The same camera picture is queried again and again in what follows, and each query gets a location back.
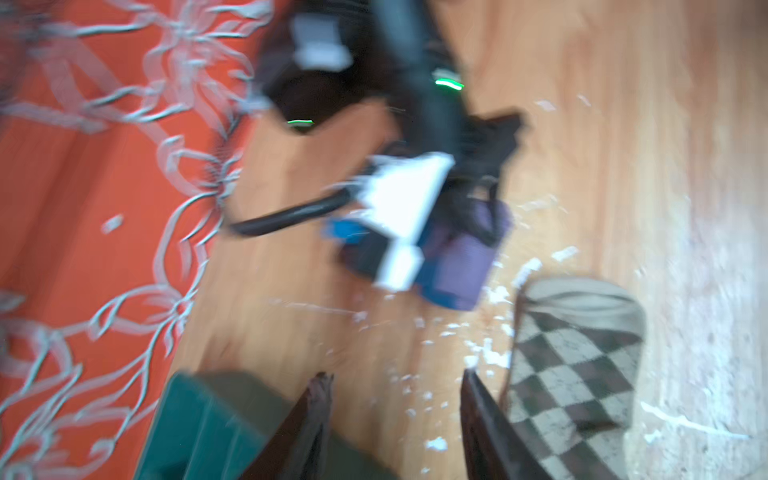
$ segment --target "orange rug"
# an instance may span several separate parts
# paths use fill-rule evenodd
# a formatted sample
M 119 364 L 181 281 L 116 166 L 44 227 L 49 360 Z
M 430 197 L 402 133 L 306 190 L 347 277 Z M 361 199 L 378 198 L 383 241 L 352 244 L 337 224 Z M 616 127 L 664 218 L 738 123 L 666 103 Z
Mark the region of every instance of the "orange rug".
M 71 0 L 36 27 L 0 106 L 3 478 L 132 477 L 221 226 L 205 171 L 239 176 L 241 150 L 212 153 L 263 107 L 274 9 Z

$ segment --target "white specks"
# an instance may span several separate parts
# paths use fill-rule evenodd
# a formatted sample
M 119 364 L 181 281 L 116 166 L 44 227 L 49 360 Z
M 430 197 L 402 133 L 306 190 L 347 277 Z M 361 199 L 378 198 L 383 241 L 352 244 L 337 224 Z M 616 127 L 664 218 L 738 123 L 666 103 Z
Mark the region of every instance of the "white specks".
M 515 279 L 512 280 L 512 286 L 520 290 L 520 287 L 522 287 L 525 282 L 528 281 L 528 277 L 531 275 L 531 272 L 538 272 L 543 266 L 544 264 L 541 263 L 541 260 L 539 260 L 537 257 L 531 258 L 529 261 L 525 262 L 523 266 L 520 267 L 518 274 L 515 275 Z
M 482 351 L 481 346 L 479 346 L 477 343 L 472 342 L 470 340 L 464 340 L 464 344 L 468 346 L 472 350 L 472 352 L 479 353 Z
M 483 349 L 482 349 L 482 356 L 483 356 L 483 359 L 485 360 L 485 363 L 488 363 L 489 365 L 498 365 L 508 369 L 511 352 L 507 351 L 507 352 L 504 352 L 504 354 L 501 354 L 498 352 L 494 352 L 492 350 L 492 347 L 493 347 L 493 339 L 485 339 L 485 341 L 483 342 Z
M 592 103 L 590 103 L 590 101 L 583 94 L 576 95 L 576 98 L 581 100 L 581 103 L 587 105 L 588 107 L 592 106 Z
M 650 445 L 653 442 L 656 442 L 658 439 L 661 438 L 661 432 L 657 429 L 653 433 L 649 433 L 647 435 L 643 435 L 643 438 L 645 439 L 645 442 Z
M 559 263 L 563 263 L 567 259 L 574 256 L 576 253 L 578 253 L 578 248 L 571 245 L 570 247 L 564 248 L 563 250 L 554 252 L 551 256 Z
M 509 298 L 509 292 L 507 291 L 507 287 L 503 285 L 497 286 L 495 289 L 491 290 L 491 287 L 484 286 L 483 289 L 488 294 L 488 301 L 490 304 L 495 305 L 496 303 L 511 303 L 507 298 Z
M 436 450 L 437 452 L 444 452 L 448 450 L 448 442 L 443 437 L 438 437 L 434 440 L 427 440 L 424 442 L 424 446 L 427 450 Z
M 479 357 L 477 355 L 467 355 L 464 357 L 464 365 L 468 369 L 474 369 L 478 365 Z
M 726 437 L 731 437 L 734 439 L 751 439 L 751 435 L 744 435 L 741 433 L 731 433 L 728 430 L 721 430 L 721 429 L 715 429 L 713 427 L 708 427 L 705 425 L 701 425 L 699 423 L 691 422 L 685 415 L 679 415 L 676 417 L 673 417 L 672 415 L 662 412 L 660 409 L 648 405 L 646 402 L 640 402 L 640 406 L 645 410 L 646 412 L 650 413 L 651 415 L 664 420 L 665 422 L 669 423 L 670 425 L 678 425 L 681 427 L 686 427 L 693 430 L 698 430 L 699 432 L 708 433 L 710 435 L 722 435 Z
M 535 102 L 533 102 L 533 103 L 535 103 L 536 105 L 538 105 L 539 107 L 541 107 L 541 109 L 542 109 L 543 111 L 555 111 L 555 110 L 557 110 L 557 109 L 558 109 L 558 108 L 557 108 L 557 107 L 555 107 L 555 106 L 552 104 L 552 102 L 550 102 L 549 100 L 537 100 L 537 101 L 535 101 Z
M 112 233 L 116 228 L 119 228 L 119 226 L 123 224 L 123 219 L 124 217 L 122 214 L 115 215 L 101 225 L 101 232 L 104 235 Z

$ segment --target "green light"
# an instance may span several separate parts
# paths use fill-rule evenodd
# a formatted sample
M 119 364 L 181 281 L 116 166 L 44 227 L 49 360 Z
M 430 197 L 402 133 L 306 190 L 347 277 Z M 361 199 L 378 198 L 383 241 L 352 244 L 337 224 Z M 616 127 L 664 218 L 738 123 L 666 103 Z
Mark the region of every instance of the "green light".
M 458 83 L 456 80 L 451 80 L 450 78 L 438 78 L 435 80 L 435 84 L 445 85 L 446 87 L 453 88 L 454 90 L 462 90 L 464 88 L 463 84 Z

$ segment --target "checkered shoe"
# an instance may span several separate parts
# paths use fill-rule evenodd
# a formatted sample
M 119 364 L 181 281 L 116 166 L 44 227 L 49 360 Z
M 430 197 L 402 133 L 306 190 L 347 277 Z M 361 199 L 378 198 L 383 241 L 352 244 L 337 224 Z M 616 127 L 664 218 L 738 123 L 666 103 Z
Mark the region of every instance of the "checkered shoe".
M 508 418 L 553 480 L 627 478 L 644 312 L 626 290 L 578 277 L 518 296 Z

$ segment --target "purple object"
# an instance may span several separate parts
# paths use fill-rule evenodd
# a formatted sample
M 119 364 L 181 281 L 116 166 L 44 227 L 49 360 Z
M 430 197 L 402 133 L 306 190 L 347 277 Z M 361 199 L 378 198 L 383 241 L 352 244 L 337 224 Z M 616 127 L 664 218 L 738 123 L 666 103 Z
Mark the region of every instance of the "purple object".
M 475 219 L 488 228 L 488 203 L 475 200 L 473 208 Z M 501 201 L 495 202 L 495 208 L 504 239 L 512 228 L 509 208 Z M 416 283 L 421 286 L 421 295 L 430 302 L 454 310 L 472 310 L 488 279 L 498 246 L 487 247 L 468 233 L 451 238 L 452 231 L 447 225 L 430 221 L 422 247 L 425 262 Z

